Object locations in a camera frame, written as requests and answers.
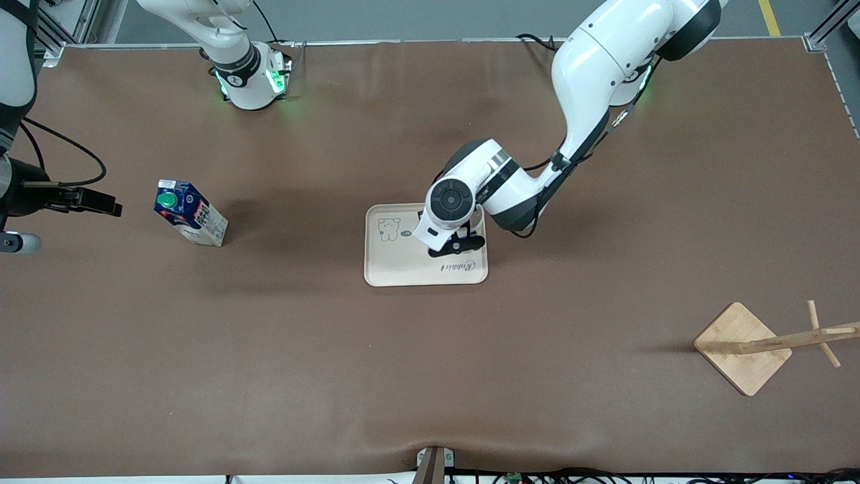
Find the blue white milk carton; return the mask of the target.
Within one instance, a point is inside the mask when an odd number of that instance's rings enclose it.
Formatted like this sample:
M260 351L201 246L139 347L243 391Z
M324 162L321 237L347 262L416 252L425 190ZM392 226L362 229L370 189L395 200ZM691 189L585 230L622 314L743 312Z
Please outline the blue white milk carton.
M205 196L187 181L159 180L153 210L196 245L224 242L228 221Z

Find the cream rabbit print tray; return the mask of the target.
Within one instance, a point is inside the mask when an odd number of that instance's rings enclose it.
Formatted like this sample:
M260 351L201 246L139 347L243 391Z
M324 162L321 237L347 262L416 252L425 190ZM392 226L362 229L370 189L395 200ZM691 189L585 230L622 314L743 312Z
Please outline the cream rabbit print tray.
M415 238L421 203L378 204L365 215L363 277L374 287L475 284L489 273L485 246L433 257Z

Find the brown table mat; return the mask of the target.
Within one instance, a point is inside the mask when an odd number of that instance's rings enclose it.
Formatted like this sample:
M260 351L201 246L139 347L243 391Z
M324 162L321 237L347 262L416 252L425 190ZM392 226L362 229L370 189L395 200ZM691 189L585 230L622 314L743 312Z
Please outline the brown table mat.
M827 60L713 40L646 95L534 236L489 227L477 285L376 288L366 212L421 201L462 144L561 141L547 52L313 46L294 95L223 102L187 50L71 49L31 115L108 167L120 218L37 212L0 256L0 476L860 467L860 342L744 397L692 348L740 301L774 333L860 321L860 142ZM221 247L153 210L193 184Z

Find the wooden mug stand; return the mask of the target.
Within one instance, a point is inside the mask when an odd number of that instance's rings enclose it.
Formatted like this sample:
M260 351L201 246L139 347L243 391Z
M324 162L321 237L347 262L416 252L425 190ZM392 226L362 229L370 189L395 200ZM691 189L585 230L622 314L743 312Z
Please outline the wooden mug stand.
M821 327L814 300L808 300L807 306L811 329L778 336L740 301L734 301L694 338L692 346L747 397L761 390L795 348L816 346L833 367L841 367L829 344L860 338L860 321Z

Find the aluminium frame profile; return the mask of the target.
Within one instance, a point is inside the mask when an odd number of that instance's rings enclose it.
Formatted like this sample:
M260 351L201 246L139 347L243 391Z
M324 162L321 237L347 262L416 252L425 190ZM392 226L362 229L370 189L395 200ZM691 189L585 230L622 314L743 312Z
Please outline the aluminium frame profile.
M860 10L860 0L836 0L829 13L811 31L802 36L806 52L817 53L826 50L826 39L834 34L842 25L857 15Z
M67 45L88 41L104 0L39 0L35 55L59 59Z

